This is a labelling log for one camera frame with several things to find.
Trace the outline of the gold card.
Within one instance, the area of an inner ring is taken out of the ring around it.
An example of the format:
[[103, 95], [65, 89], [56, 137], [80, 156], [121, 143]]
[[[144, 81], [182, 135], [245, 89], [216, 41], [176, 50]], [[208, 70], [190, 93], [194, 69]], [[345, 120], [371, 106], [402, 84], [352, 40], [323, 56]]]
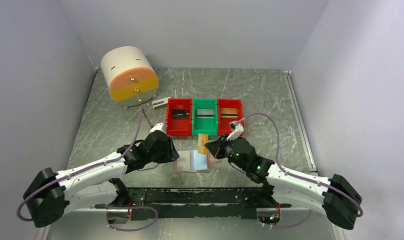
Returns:
[[205, 144], [209, 141], [209, 135], [205, 133], [198, 134], [198, 144], [197, 144], [197, 152], [202, 155], [209, 155], [209, 150], [205, 147]]
[[238, 110], [236, 108], [220, 108], [220, 117], [224, 119], [237, 119]]

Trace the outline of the tan leather card holder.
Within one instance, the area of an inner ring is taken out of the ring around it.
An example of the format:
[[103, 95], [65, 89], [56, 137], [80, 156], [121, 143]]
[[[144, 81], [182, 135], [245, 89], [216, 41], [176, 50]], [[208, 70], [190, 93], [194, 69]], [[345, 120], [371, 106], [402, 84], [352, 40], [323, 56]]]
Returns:
[[199, 153], [197, 150], [178, 151], [179, 158], [173, 162], [173, 168], [176, 173], [204, 173], [211, 170], [211, 163], [214, 162], [213, 156]]

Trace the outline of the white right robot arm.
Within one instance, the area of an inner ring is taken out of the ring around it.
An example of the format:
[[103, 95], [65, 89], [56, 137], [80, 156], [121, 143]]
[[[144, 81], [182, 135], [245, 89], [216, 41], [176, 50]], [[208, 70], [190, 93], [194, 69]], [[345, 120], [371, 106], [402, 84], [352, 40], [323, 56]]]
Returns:
[[266, 187], [260, 193], [265, 207], [290, 204], [322, 214], [334, 225], [352, 230], [359, 216], [361, 195], [341, 175], [314, 176], [278, 165], [262, 157], [243, 137], [221, 136], [204, 145], [215, 159], [227, 159], [254, 183]]

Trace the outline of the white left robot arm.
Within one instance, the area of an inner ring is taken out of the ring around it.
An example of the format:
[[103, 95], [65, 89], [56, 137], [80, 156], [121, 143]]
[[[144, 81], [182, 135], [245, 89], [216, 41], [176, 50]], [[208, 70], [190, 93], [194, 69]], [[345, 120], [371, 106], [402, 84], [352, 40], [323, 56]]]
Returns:
[[155, 130], [145, 139], [135, 140], [99, 160], [67, 170], [41, 170], [23, 194], [30, 218], [21, 210], [17, 216], [33, 222], [37, 228], [46, 227], [62, 216], [90, 206], [105, 208], [131, 207], [130, 192], [121, 177], [140, 171], [150, 163], [171, 163], [179, 158], [173, 139]]

